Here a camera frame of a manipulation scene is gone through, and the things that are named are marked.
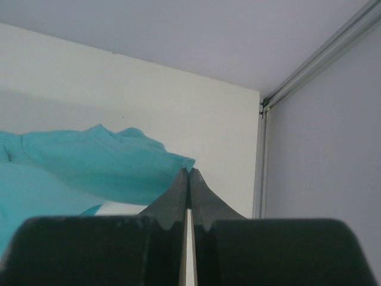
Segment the teal t shirt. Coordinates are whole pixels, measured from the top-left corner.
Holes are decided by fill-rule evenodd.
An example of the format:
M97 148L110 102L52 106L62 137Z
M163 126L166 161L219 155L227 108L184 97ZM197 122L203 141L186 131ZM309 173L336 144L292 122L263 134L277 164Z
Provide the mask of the teal t shirt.
M147 206L194 164L136 128L1 132L1 250L31 217L94 215L109 201Z

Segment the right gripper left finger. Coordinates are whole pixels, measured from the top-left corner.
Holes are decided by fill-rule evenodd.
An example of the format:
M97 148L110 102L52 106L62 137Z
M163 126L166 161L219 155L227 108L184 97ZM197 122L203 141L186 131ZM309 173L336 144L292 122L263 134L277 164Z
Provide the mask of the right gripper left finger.
M1 259L1 284L184 285L187 188L182 169L137 215L26 220Z

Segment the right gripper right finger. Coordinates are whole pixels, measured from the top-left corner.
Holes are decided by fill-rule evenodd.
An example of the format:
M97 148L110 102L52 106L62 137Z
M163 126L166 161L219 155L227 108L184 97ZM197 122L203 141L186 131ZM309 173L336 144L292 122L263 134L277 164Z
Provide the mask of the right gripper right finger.
M198 285L376 285L357 237L335 219L247 219L189 174Z

